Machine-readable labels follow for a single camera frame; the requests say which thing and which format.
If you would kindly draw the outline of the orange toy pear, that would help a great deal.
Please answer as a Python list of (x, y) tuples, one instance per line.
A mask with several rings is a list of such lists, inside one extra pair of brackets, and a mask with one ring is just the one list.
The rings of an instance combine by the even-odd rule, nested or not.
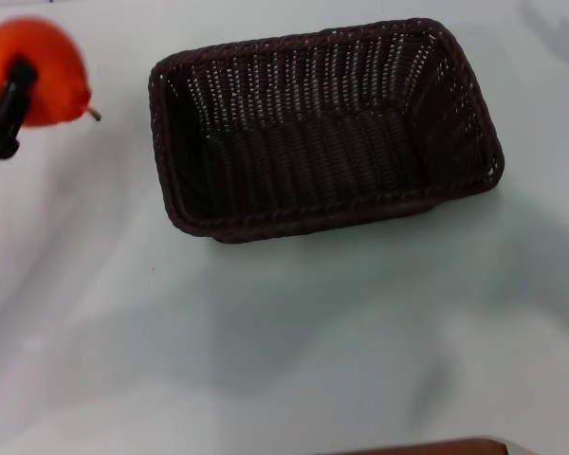
[(0, 90), (17, 57), (35, 70), (26, 127), (71, 122), (87, 112), (91, 90), (82, 55), (69, 35), (39, 17), (10, 18), (0, 24)]

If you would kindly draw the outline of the black woven rectangular basket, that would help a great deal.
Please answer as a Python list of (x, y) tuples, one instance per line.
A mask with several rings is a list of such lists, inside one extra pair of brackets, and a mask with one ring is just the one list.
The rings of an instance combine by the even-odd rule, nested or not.
[(428, 18), (182, 51), (148, 89), (167, 214), (224, 244), (412, 216), (505, 167), (462, 47)]

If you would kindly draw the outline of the white tablecloth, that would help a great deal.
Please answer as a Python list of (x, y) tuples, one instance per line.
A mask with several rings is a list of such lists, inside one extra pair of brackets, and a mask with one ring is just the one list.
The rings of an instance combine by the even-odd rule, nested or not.
[[(569, 455), (569, 0), (8, 5), (81, 47), (101, 121), (0, 163), (0, 455), (311, 455), (487, 436)], [(488, 193), (246, 245), (176, 229), (148, 77), (180, 50), (430, 17), (505, 153)]]

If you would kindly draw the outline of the brown wooden board edge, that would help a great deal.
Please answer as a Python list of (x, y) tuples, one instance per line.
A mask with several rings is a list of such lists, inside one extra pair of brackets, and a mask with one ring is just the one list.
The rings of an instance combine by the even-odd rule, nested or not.
[(488, 438), (469, 438), (413, 446), (392, 446), (346, 452), (340, 455), (508, 455), (502, 442)]

